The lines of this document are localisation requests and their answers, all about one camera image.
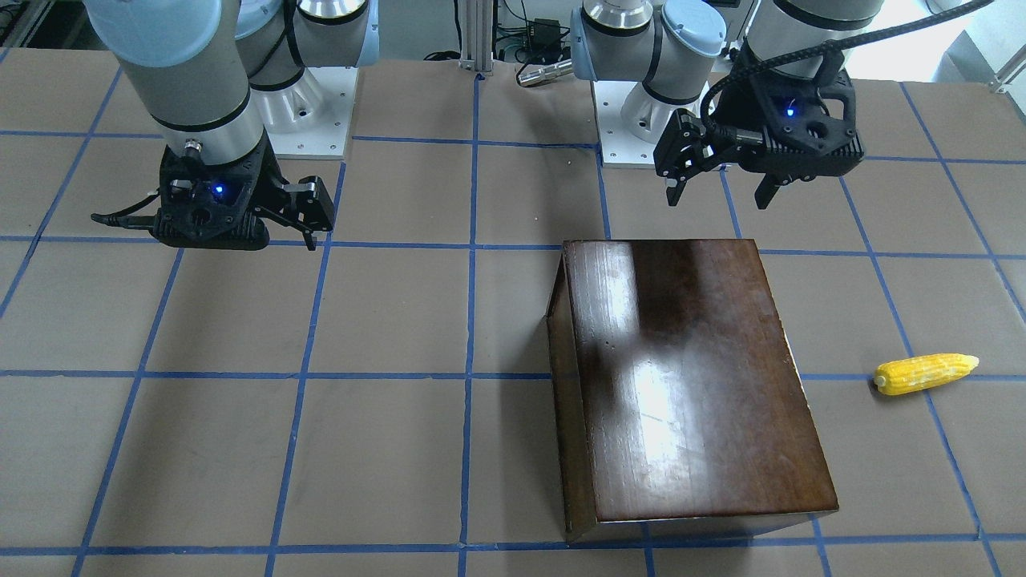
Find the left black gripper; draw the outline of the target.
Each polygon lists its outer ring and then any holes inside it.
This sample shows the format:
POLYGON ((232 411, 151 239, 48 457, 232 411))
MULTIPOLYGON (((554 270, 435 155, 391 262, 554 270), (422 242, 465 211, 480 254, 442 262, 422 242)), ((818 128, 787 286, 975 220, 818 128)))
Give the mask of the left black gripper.
MULTIPOLYGON (((856 91, 842 52, 807 59, 811 77, 762 71, 723 89, 715 124, 734 129, 715 134, 716 152, 741 168, 765 174, 753 197, 765 211, 793 179, 844 176, 862 161, 865 149, 856 127, 856 91)), ((716 167, 706 129, 689 110, 677 109, 653 150, 653 167, 666 180, 667 202, 676 207, 686 183, 716 167)))

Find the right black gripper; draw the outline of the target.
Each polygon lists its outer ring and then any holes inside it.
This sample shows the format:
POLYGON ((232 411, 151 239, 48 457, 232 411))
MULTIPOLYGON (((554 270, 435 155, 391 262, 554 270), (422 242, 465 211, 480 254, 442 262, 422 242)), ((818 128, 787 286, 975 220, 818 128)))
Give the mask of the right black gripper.
POLYGON ((160 208, 151 236, 177 248, 260 251, 270 241, 263 218, 297 230, 308 251, 331 232, 336 205, 323 179, 287 184, 268 134, 245 156, 221 165, 186 160, 164 150, 159 165, 160 208))

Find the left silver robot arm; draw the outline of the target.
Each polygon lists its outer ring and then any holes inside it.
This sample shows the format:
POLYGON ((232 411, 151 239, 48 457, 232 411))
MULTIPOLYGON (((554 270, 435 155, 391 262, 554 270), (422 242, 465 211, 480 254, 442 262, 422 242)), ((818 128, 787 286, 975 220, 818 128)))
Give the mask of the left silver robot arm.
POLYGON ((697 175, 735 163, 762 176, 767 208, 795 180, 838 178, 865 156, 842 41, 879 1, 760 1, 729 75, 709 81, 729 41, 705 1, 584 1, 573 14, 574 74, 633 82, 624 118, 655 145, 653 167, 671 207, 697 175))

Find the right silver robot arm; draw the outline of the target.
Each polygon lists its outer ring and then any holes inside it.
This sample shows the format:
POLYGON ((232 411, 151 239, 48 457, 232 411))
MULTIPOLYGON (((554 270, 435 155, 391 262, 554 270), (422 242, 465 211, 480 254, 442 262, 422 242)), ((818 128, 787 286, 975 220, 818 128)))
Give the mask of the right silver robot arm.
POLYGON ((380 55, 374 1, 87 1, 87 16, 161 134, 158 184, 102 225, 173 248, 260 251, 267 223, 308 251, 333 230, 322 178, 289 182, 272 134, 322 120, 315 68, 380 55))

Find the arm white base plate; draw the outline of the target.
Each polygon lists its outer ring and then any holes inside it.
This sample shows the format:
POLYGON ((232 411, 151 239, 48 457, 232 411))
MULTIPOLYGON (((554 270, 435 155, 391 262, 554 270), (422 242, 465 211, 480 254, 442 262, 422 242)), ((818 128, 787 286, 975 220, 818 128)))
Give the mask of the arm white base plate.
POLYGON ((602 164, 652 171, 656 143, 678 106, 656 101, 638 82, 593 82, 592 95, 602 164))
POLYGON ((359 72, 307 68, 291 87, 252 93, 277 157, 345 159, 359 72))

